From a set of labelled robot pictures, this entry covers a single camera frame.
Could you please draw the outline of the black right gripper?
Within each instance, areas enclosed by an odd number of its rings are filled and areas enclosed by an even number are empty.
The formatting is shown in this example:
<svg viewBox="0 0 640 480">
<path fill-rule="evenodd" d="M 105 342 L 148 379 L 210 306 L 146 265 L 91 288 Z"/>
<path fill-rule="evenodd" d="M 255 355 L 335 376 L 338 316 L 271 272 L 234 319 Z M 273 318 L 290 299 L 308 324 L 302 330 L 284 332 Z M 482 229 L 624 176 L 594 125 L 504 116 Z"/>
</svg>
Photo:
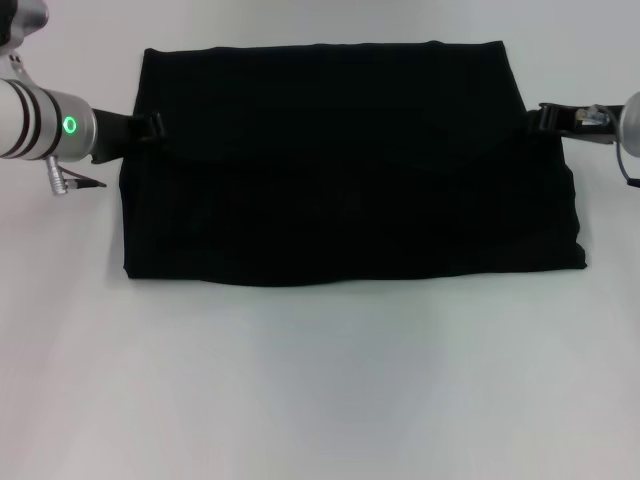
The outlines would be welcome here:
<svg viewBox="0 0 640 480">
<path fill-rule="evenodd" d="M 612 145 L 620 140 L 622 105 L 566 106 L 540 103 L 538 134 Z"/>
</svg>

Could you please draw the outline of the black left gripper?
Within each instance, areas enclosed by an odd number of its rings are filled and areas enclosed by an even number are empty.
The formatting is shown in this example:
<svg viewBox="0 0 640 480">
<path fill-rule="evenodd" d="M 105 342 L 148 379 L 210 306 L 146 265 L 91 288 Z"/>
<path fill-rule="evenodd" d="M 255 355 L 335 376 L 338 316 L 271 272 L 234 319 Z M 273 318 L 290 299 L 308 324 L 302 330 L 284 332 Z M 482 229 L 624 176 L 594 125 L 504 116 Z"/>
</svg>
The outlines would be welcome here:
<svg viewBox="0 0 640 480">
<path fill-rule="evenodd" d="M 94 109 L 96 140 L 91 150 L 91 163 L 104 164 L 123 158 L 133 149 L 153 149 L 166 140 L 159 112 L 121 115 Z"/>
</svg>

